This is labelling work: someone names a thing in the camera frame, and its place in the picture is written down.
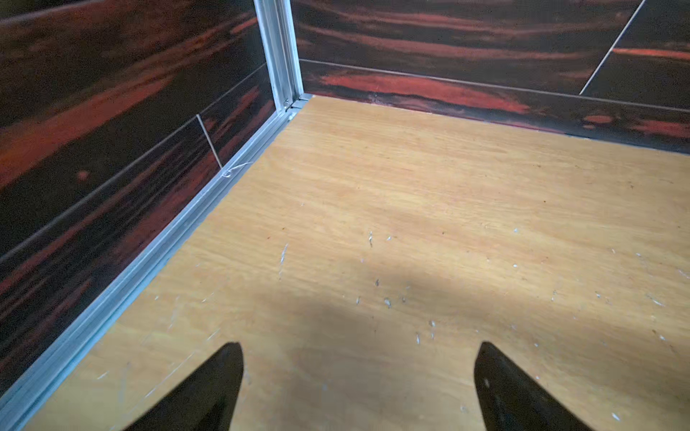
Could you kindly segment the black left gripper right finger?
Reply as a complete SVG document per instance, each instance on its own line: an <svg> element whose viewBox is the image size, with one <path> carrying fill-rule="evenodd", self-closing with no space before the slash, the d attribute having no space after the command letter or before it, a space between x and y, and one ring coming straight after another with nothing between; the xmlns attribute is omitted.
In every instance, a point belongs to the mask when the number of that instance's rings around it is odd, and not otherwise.
<svg viewBox="0 0 690 431"><path fill-rule="evenodd" d="M489 341L479 348L474 383L488 430L590 429Z"/></svg>

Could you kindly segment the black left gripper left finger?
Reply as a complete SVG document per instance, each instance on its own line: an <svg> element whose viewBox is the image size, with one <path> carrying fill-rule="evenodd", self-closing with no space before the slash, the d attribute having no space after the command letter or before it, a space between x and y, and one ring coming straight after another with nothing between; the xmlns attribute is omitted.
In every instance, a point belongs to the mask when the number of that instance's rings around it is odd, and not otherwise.
<svg viewBox="0 0 690 431"><path fill-rule="evenodd" d="M129 430L228 430L244 377L244 354L228 342Z"/></svg>

